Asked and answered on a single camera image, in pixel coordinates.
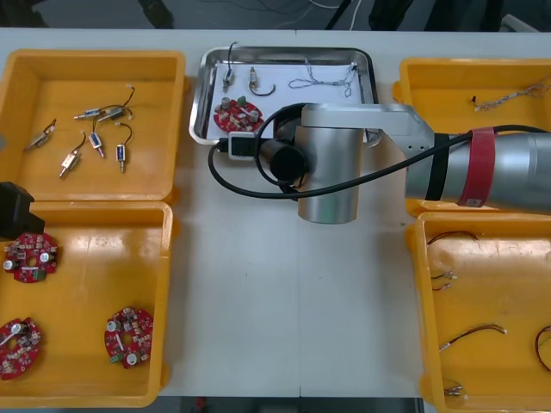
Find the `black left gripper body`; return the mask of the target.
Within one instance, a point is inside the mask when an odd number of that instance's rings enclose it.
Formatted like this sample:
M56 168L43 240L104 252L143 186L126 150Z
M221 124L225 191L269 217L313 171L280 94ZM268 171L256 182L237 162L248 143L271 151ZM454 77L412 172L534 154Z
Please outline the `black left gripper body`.
M21 234L33 232L33 215L30 204L34 198L13 182L1 183L1 239L17 239Z

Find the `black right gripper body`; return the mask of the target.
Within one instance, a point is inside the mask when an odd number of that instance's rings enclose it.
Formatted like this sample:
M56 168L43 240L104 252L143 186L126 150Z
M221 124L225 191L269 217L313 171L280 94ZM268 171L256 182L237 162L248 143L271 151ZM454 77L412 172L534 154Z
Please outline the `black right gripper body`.
M277 140L293 142L296 128L300 125L300 116L297 117L276 117L269 123L271 137Z

